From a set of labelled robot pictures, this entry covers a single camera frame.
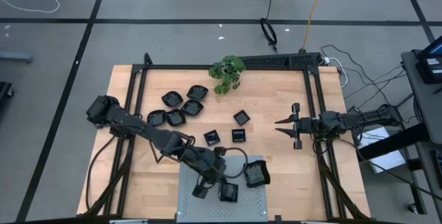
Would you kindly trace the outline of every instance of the black bowl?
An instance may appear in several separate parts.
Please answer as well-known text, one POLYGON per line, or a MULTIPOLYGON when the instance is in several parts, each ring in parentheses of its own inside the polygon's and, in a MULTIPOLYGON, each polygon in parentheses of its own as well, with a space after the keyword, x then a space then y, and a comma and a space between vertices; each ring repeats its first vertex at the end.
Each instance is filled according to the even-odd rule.
POLYGON ((204 134, 204 139, 207 142, 208 146, 211 146, 213 144, 218 143, 219 141, 221 141, 218 133, 216 132, 216 130, 210 131, 208 133, 204 134))
POLYGON ((182 97, 175 91, 170 91, 161 97, 161 100, 168 106, 174 107, 182 102, 182 97))
POLYGON ((236 120, 236 122, 239 125, 245 124, 247 121, 250 120, 250 117, 247 115, 247 113, 244 110, 239 111, 237 114, 233 116, 236 120))
POLYGON ((166 111, 165 110, 155 110, 151 111, 147 116, 147 124, 157 127, 166 122, 166 111))
POLYGON ((206 97, 207 92, 209 92, 207 88, 200 85, 195 85, 189 89, 187 97, 194 100, 202 100, 204 97, 206 97))
POLYGON ((166 113, 166 120, 171 127, 176 127, 181 124, 186 124, 186 116, 179 109, 173 109, 166 113))
POLYGON ((200 111, 204 108, 204 106, 196 100, 188 100, 181 108, 181 111, 186 115, 196 116, 200 113, 200 111))

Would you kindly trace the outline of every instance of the black metal frame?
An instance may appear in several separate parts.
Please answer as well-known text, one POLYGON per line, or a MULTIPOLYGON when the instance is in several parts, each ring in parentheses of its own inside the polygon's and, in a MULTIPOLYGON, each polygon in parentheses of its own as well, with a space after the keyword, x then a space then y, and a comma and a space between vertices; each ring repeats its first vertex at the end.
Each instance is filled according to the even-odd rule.
MULTIPOLYGON (((199 70, 199 69, 209 69, 212 67, 212 65, 154 65, 154 64, 152 64, 150 59, 148 59, 148 62, 146 61, 146 56, 148 57, 148 55, 145 54, 145 64, 133 64, 133 68, 131 71, 131 78, 129 79, 128 93, 126 96, 126 102, 125 102, 125 106, 124 106, 124 108, 126 110, 130 109, 133 89, 135 87, 135 78, 140 71, 142 72, 141 78, 140 78, 140 86, 139 86, 138 92, 137 92, 137 101, 136 101, 134 114, 140 113, 141 103, 142 103, 142 95, 144 93, 144 84, 146 81, 146 75, 147 75, 148 69, 191 69, 191 70, 195 69, 195 70, 199 70)), ((324 101, 322 86, 320 83, 318 66, 317 65, 315 65, 315 66, 292 66, 290 58, 288 60, 289 61, 287 62, 287 65, 273 65, 273 66, 246 65, 246 67, 247 67, 247 70, 302 71, 303 75, 304 75, 304 79, 305 79, 305 88, 306 88, 306 93, 307 93, 307 101, 309 104, 309 113, 310 113, 311 117, 316 117, 314 98, 313 98, 313 93, 312 93, 312 89, 311 89, 311 82, 310 82, 310 74, 312 74, 314 76, 316 91, 318 94, 318 103, 319 103, 319 107, 320 107, 320 112, 325 111, 325 101, 324 101)), ((113 165, 112 165, 112 172, 110 175, 110 179, 114 178, 115 173, 118 169, 119 160, 121 158, 122 149, 123 149, 122 143, 123 143, 123 140, 118 140, 117 148, 115 150, 115 157, 114 157, 114 161, 113 161, 113 165)), ((133 148, 134 145, 135 145, 135 139, 129 140, 129 146, 133 148)), ((318 144, 316 149, 318 151, 317 159, 319 161, 319 158, 321 156, 320 154, 322 153, 321 145, 318 144)), ((331 171, 332 171, 335 179, 339 182, 338 168, 337 168, 337 164, 336 164, 336 158, 334 155, 333 144, 331 142, 329 142, 327 144, 327 153, 329 156, 329 164, 330 164, 331 171)), ((126 192, 127 192, 127 187, 128 187, 128 177, 130 174, 130 170, 131 170, 131 164, 129 164, 128 171, 126 172, 126 174, 124 175, 123 180, 122 180, 121 190, 120 190, 120 194, 119 194, 119 198, 118 198, 118 207, 117 207, 117 215, 118 216, 122 216, 122 214, 123 214, 126 192)), ((321 189, 323 191, 325 213, 326 213, 327 220, 330 220, 333 218, 333 209, 332 209, 332 203, 330 200, 327 179, 320 171, 319 171, 319 174, 320 174, 320 181, 321 181, 321 189)), ((104 206, 104 214, 110 214, 112 200, 113 200, 113 194, 110 195, 109 199, 107 200, 107 202, 104 206)), ((339 211, 340 218, 346 218, 345 206, 344 206, 344 204, 338 194, 336 194, 336 200, 338 203, 338 211, 339 211)), ((158 219, 156 221, 158 221, 158 222, 164 222, 164 221, 174 222, 175 220, 167 220, 167 219, 160 220, 160 219, 158 219)))

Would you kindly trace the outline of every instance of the desk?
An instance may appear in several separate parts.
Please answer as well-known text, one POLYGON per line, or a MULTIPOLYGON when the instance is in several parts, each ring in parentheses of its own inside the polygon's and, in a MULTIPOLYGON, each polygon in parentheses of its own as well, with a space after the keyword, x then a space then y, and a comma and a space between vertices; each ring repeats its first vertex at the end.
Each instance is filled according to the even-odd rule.
MULTIPOLYGON (((370 159, 414 144, 419 159, 414 160, 413 165, 408 161, 410 169, 423 169, 430 191, 433 194, 442 196, 442 189, 437 180, 436 171, 430 157, 430 151, 436 149, 442 150, 442 93, 433 94, 441 85, 425 84, 423 82, 416 69, 418 59, 413 52, 402 53, 401 57, 413 94, 421 110, 423 122, 371 144, 370 146, 364 147, 360 149, 360 151, 364 158, 370 159)), ((414 200, 419 208, 418 202, 422 203, 422 200, 417 194, 420 193, 417 191, 413 192, 414 200)), ((442 202, 434 199, 434 204, 436 205, 439 219, 442 220, 442 202)), ((425 213, 424 206, 422 206, 422 211, 420 212, 425 213)))
MULTIPOLYGON (((108 95, 116 97, 121 105, 124 105, 130 74, 131 66, 113 68, 108 95)), ((345 112, 336 68, 320 67, 320 79, 327 109, 345 112)), ((266 186, 269 220, 273 220, 275 215, 281 215, 283 220, 325 221, 318 163, 309 137, 301 137, 303 149, 293 150, 293 140, 274 130, 274 122, 287 118, 294 102, 300 103, 301 117, 309 116, 303 73, 244 71, 240 80, 239 89, 229 92, 228 95, 216 97, 213 88, 217 81, 209 77, 207 70, 148 69, 141 114, 145 119, 153 110, 169 110, 161 101, 161 96, 168 91, 177 91, 186 100, 187 91, 191 86, 199 84, 207 87, 209 93, 202 102, 203 111, 195 118, 187 118, 187 123, 176 129, 195 136, 195 145, 202 147, 206 146, 203 133, 216 129, 221 139, 220 146, 241 147, 249 155, 264 156, 271 174, 271 184, 266 186), (251 120, 241 127, 246 129, 247 141, 234 144, 231 141, 231 130, 239 126, 233 119, 233 114, 242 109, 251 117, 251 120)), ((311 87, 314 88, 313 92, 316 92, 312 81, 311 87)), ((278 127, 291 128, 291 124, 278 127)), ((92 155, 95 155, 110 137, 108 129, 98 130, 92 155)), ((352 140, 349 133, 343 135, 343 139, 352 140)), ((369 216, 354 148, 343 142, 335 142, 334 151, 341 185, 359 209, 369 216)), ((94 164, 90 188, 91 202, 97 199, 108 183, 114 153, 115 142, 104 150, 94 164)), ((136 137, 123 217, 173 218, 177 211, 179 167, 176 162, 168 159, 157 165, 148 142, 136 137)), ((115 199, 118 194, 119 187, 114 191, 115 199)), ((330 196, 335 203, 332 190, 330 196)), ((84 199, 85 190, 81 195, 78 213, 86 211, 84 199)), ((111 213, 115 213, 115 201, 111 213)), ((333 206, 333 211, 334 216, 338 216, 336 206, 333 206)))

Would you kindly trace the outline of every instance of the gray floor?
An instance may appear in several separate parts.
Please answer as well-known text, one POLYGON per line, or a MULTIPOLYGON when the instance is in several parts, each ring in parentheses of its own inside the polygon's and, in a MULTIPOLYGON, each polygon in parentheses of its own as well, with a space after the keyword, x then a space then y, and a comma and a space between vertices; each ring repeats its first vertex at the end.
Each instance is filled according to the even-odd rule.
MULTIPOLYGON (((51 0, 9 0, 29 8, 51 9, 51 0)), ((54 14, 14 10, 0 2, 0 18, 89 18, 95 0, 59 0, 54 14)), ((270 19, 303 19, 314 0, 273 0, 270 19)), ((259 19, 269 0, 103 0, 98 18, 115 19, 259 19)), ((439 0, 418 0, 428 21, 442 20, 439 0)), ((410 0, 320 0, 314 19, 418 21, 410 0)), ((32 53, 33 64, 0 63, 0 80, 14 84, 16 95, 3 112, 0 124, 0 223, 14 221, 48 135, 55 109, 73 64, 86 24, 0 24, 0 50, 32 53)), ((305 26, 273 26, 279 53, 296 53, 305 26)), ((442 27, 432 27, 435 37, 442 27)), ((333 44, 352 54, 371 77, 397 66, 400 54, 428 45, 420 26, 312 26, 307 45, 319 51, 333 44)), ((141 62, 148 52, 155 64, 211 64, 225 55, 266 55, 272 49, 259 25, 223 24, 95 24, 64 111, 54 145, 28 220, 74 216, 83 187, 96 130, 85 111, 108 87, 116 64, 141 62)), ((325 52, 343 66, 357 67, 332 48, 325 52)), ((348 72, 344 95, 363 84, 348 72)), ((392 104, 411 92, 407 78, 392 81, 383 90, 392 104)), ((362 104, 376 92, 368 87, 346 99, 347 108, 362 104)), ((377 95, 363 110, 384 104, 377 95)), ((404 104, 405 119, 413 116, 411 101, 404 104)), ((429 214, 413 215, 404 206, 412 202, 410 188, 374 175, 361 165, 372 216, 401 223, 437 223, 432 200, 425 196, 429 214)), ((425 178, 418 173, 419 183, 425 178)))

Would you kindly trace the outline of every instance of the white cable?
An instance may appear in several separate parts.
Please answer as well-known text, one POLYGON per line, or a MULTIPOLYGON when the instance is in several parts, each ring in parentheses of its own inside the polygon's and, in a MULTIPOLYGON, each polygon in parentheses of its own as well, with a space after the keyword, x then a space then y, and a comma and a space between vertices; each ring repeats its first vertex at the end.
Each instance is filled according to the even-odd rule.
POLYGON ((335 57, 324 57, 324 60, 325 60, 326 64, 330 64, 330 60, 335 60, 339 63, 340 69, 342 70, 342 72, 344 73, 344 76, 345 76, 345 83, 340 87, 343 88, 344 86, 347 86, 348 76, 343 68, 343 65, 340 63, 340 61, 338 59, 336 59, 335 57))
POLYGON ((57 7, 54 10, 33 10, 33 9, 26 9, 26 8, 21 8, 18 6, 14 6, 11 3, 7 2, 6 0, 2 0, 3 2, 5 2, 7 5, 9 5, 12 8, 16 8, 18 10, 24 10, 24 11, 28 11, 28 12, 42 12, 42 13, 53 13, 56 12, 58 10, 58 8, 60 8, 60 3, 58 2, 58 0, 55 0, 55 2, 57 2, 57 7))

